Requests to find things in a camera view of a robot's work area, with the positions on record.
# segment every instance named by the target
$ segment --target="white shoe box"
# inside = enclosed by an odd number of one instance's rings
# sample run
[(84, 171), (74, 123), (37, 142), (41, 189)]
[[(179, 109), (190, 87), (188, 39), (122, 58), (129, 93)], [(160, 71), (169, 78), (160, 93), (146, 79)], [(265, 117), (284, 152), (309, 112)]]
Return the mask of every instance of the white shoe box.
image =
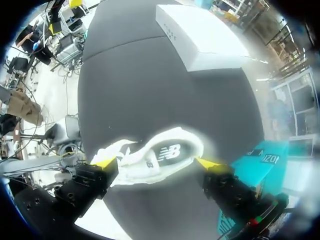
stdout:
[(208, 10), (157, 5), (155, 20), (170, 39), (188, 72), (238, 69), (250, 58), (238, 37)]

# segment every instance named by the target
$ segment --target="white floor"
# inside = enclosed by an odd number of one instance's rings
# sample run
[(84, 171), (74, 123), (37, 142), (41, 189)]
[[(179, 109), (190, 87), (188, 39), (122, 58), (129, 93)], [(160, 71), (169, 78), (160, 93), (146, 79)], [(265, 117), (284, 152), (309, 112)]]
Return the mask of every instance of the white floor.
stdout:
[[(191, 0), (178, 0), (186, 5), (192, 5)], [(90, 24), (90, 19), (94, 11), (87, 17), (87, 25)], [(261, 71), (259, 69), (263, 68), (267, 63), (261, 63), (258, 61), (252, 61), (248, 63), (243, 69), (250, 81), (253, 91), (256, 94), (258, 104), (260, 106), (261, 114), (266, 114), (264, 111), (266, 104), (266, 93), (269, 91), (265, 83), (257, 82), (256, 79), (267, 78), (268, 72)], [(27, 122), (24, 123), (24, 133), (26, 134), (44, 134), (52, 123), (62, 119), (66, 115), (75, 115), (78, 113), (78, 78), (79, 76), (75, 73), (66, 79), (64, 82), (64, 75), (66, 72), (63, 68), (57, 68), (55, 72), (51, 72), (52, 66), (39, 65), (37, 68), (39, 70), (38, 74), (35, 74), (33, 81), (28, 81), (27, 85), (33, 91), (35, 100), (42, 106), (42, 114), (45, 118), (45, 123), (41, 127), (38, 127), (35, 131), (34, 125)], [(25, 159), (35, 158), (35, 155), (27, 156), (27, 154), (34, 154), (44, 149), (38, 149), (38, 144), (36, 142), (30, 142), (26, 147), (24, 152)], [(54, 172), (37, 172), (35, 177), (41, 180), (43, 184), (53, 183)], [(106, 207), (105, 203), (101, 200), (97, 200), (92, 207), (88, 210), (83, 218), (79, 218), (76, 224), (90, 232), (102, 235), (115, 240), (130, 240), (130, 237), (124, 232), (121, 226), (113, 218), (110, 211)]]

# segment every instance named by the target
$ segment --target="yellow object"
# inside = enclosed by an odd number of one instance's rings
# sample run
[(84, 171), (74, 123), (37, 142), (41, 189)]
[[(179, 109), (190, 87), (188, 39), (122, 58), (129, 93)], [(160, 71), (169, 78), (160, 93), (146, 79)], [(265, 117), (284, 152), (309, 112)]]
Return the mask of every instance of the yellow object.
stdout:
[(238, 18), (230, 12), (225, 12), (224, 17), (234, 24), (238, 22)]
[(56, 35), (56, 34), (61, 33), (61, 31), (54, 32), (54, 27), (53, 27), (53, 25), (52, 25), (52, 24), (50, 24), (50, 26), (49, 26), (49, 30), (50, 30), (50, 32), (52, 33), (52, 35)]
[(201, 159), (201, 158), (196, 158), (197, 161), (203, 166), (205, 167), (207, 170), (213, 166), (219, 166), (221, 165), (220, 163), (215, 163), (215, 162), (211, 162), (211, 161), (208, 161), (208, 160), (204, 160), (204, 159)]
[(105, 159), (98, 162), (93, 163), (92, 165), (97, 165), (99, 167), (102, 167), (102, 169), (105, 169), (116, 157), (113, 157), (111, 159)]
[(82, 4), (83, 0), (69, 0), (69, 7), (75, 8), (79, 7)]

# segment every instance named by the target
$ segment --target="floor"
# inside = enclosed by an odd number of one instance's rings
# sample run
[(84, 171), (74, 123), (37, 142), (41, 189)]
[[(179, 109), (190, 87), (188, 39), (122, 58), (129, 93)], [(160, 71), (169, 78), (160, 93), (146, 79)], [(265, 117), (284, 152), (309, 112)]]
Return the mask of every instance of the floor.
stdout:
[[(179, 0), (179, 2), (192, 5), (190, 0)], [(252, 39), (248, 40), (241, 36), (240, 39), (249, 50), (251, 56), (256, 59), (248, 62), (244, 67), (248, 81), (255, 94), (262, 124), (264, 128), (264, 135), (266, 139), (272, 139), (273, 133), (269, 129), (268, 113), (266, 112), (266, 104), (268, 99), (269, 86), (264, 81), (257, 81), (257, 79), (268, 78), (271, 74), (268, 66), (268, 59), (265, 59), (265, 54), (261, 51), (261, 46), (252, 44)], [(62, 119), (65, 115), (75, 115), (78, 113), (78, 78), (75, 73), (69, 76), (64, 82), (64, 75), (66, 74), (63, 68), (57, 68), (55, 72), (51, 72), (52, 66), (40, 65), (38, 67), (39, 73), (34, 75), (33, 80), (28, 81), (28, 87), (33, 90), (33, 95), (37, 103), (42, 107), (42, 114), (45, 118), (45, 123), (38, 127), (35, 131), (34, 126), (24, 122), (24, 133), (43, 134), (54, 122)], [(25, 158), (35, 158), (43, 149), (38, 149), (36, 142), (30, 142), (26, 151)], [(54, 182), (54, 172), (48, 171), (37, 172), (35, 177), (41, 179), (43, 184), (50, 184)], [(129, 240), (130, 237), (125, 233), (112, 214), (106, 207), (102, 200), (96, 200), (92, 207), (88, 210), (83, 218), (79, 218), (76, 224), (96, 234), (112, 238), (115, 240)]]

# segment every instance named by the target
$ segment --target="new balance logo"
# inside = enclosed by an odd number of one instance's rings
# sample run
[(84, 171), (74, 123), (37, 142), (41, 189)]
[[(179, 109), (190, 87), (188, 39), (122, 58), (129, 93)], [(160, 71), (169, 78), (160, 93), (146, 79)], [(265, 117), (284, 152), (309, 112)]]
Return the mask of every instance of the new balance logo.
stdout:
[(174, 159), (180, 155), (180, 144), (175, 144), (169, 147), (163, 147), (160, 150), (158, 161), (163, 161), (165, 159)]

